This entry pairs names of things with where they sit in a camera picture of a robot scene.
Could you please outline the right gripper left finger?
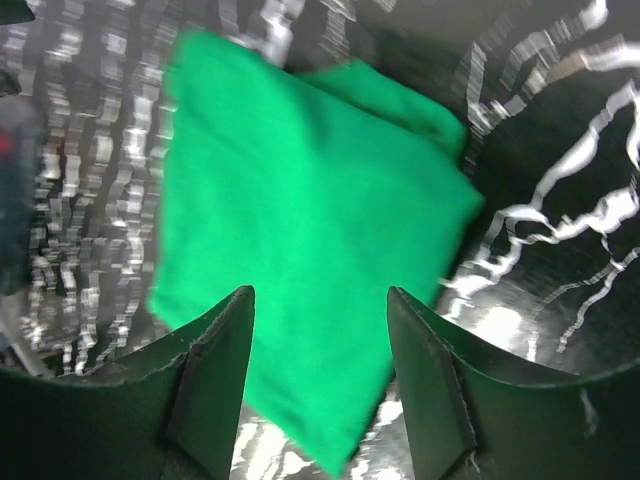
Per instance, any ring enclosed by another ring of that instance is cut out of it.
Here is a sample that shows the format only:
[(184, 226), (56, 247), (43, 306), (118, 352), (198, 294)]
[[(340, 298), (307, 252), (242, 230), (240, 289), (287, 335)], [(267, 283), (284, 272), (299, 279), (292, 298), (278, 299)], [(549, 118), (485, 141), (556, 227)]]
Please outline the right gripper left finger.
[(200, 318), (55, 379), (1, 372), (5, 479), (225, 479), (254, 326), (242, 286)]

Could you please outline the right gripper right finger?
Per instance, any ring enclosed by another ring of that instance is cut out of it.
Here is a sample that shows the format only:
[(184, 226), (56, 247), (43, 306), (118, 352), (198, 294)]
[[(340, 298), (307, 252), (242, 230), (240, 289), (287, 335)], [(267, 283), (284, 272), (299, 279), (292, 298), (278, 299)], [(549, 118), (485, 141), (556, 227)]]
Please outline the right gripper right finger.
[(525, 360), (405, 290), (387, 321), (419, 479), (635, 479), (639, 364), (580, 377)]

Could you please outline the green t shirt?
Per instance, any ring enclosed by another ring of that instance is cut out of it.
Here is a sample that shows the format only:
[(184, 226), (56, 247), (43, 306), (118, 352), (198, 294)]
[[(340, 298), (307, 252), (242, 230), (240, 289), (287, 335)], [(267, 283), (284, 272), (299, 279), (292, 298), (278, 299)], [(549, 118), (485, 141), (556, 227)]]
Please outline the green t shirt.
[(352, 60), (288, 73), (181, 33), (149, 310), (177, 329), (255, 291), (245, 401), (338, 477), (392, 372), (389, 288), (430, 302), (483, 198), (463, 124)]

